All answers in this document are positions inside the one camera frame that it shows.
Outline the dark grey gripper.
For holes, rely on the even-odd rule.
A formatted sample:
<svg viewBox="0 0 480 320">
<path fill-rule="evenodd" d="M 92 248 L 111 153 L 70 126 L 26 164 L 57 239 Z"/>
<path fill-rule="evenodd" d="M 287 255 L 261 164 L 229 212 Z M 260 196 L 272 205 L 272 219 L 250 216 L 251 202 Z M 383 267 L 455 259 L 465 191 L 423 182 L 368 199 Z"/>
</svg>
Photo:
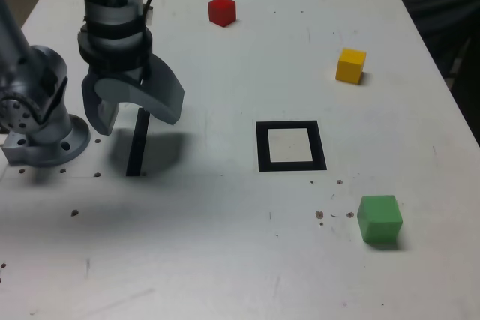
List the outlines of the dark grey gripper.
<svg viewBox="0 0 480 320">
<path fill-rule="evenodd" d="M 133 103 L 156 119 L 175 124 L 181 117 L 185 90 L 169 66 L 151 55 L 145 67 L 106 71 L 90 67 L 82 81 L 82 98 L 91 126 L 109 136 L 119 112 L 119 103 Z"/>
</svg>

